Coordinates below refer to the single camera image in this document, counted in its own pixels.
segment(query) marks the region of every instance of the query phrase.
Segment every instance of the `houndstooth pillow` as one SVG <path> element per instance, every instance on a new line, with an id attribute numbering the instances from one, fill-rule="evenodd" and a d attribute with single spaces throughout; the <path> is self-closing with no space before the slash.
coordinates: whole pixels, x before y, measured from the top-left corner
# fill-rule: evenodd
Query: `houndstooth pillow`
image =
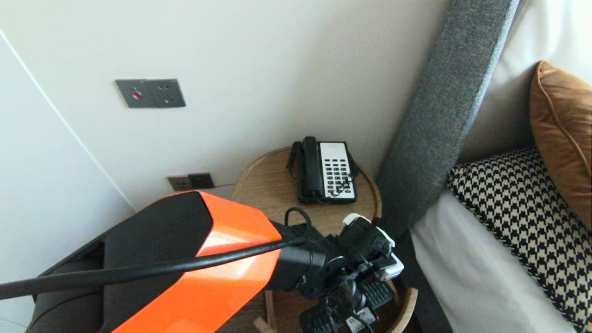
<path id="1" fill-rule="evenodd" d="M 592 233 L 567 206 L 535 147 L 450 170 L 458 200 L 517 257 L 578 332 L 592 321 Z"/>

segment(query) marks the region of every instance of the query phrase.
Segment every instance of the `orange velvet pillow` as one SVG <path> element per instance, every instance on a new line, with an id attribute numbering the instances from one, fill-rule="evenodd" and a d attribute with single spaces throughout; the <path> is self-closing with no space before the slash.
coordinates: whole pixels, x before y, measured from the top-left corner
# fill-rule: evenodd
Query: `orange velvet pillow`
<path id="1" fill-rule="evenodd" d="M 539 62 L 530 86 L 530 125 L 555 186 L 592 230 L 592 88 Z"/>

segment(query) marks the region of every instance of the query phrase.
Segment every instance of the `electrical outlet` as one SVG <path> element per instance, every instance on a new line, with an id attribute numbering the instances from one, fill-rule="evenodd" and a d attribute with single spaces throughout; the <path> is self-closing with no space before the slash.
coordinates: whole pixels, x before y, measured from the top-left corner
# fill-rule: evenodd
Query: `electrical outlet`
<path id="1" fill-rule="evenodd" d="M 200 188 L 214 188 L 214 181 L 209 172 L 203 174 L 189 174 L 184 176 L 166 177 L 175 191 L 199 190 Z"/>
<path id="2" fill-rule="evenodd" d="M 196 190 L 200 188 L 214 188 L 214 181 L 209 172 L 206 172 L 205 174 L 189 174 L 188 176 L 189 181 L 191 182 L 191 187 Z"/>
<path id="3" fill-rule="evenodd" d="M 191 180 L 189 180 L 189 176 L 171 176 L 166 177 L 169 180 L 170 185 L 173 187 L 175 191 L 189 191 L 193 190 L 191 185 Z"/>
<path id="4" fill-rule="evenodd" d="M 179 81 L 164 80 L 115 80 L 121 96 L 130 108 L 184 107 L 185 100 Z"/>
<path id="5" fill-rule="evenodd" d="M 131 108 L 156 107 L 147 80 L 115 80 L 121 96 Z"/>
<path id="6" fill-rule="evenodd" d="M 156 107 L 184 107 L 185 100 L 179 82 L 175 79 L 148 81 Z"/>

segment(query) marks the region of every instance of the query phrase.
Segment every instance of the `white bed sheet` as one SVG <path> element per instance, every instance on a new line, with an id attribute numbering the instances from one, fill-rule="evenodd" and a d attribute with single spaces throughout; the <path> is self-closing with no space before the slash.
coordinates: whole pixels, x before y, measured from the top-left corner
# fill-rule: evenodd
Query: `white bed sheet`
<path id="1" fill-rule="evenodd" d="M 411 237 L 455 333 L 575 332 L 518 259 L 450 191 Z"/>

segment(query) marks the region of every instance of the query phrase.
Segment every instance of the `telephone keypad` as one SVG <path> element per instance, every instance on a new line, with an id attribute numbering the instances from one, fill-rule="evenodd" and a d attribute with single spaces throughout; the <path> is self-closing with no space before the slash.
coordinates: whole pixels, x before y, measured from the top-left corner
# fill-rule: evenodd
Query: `telephone keypad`
<path id="1" fill-rule="evenodd" d="M 321 173 L 325 197 L 355 199 L 354 183 L 349 175 L 350 165 L 345 145 L 333 142 L 320 142 L 318 145 L 320 158 L 324 164 Z"/>

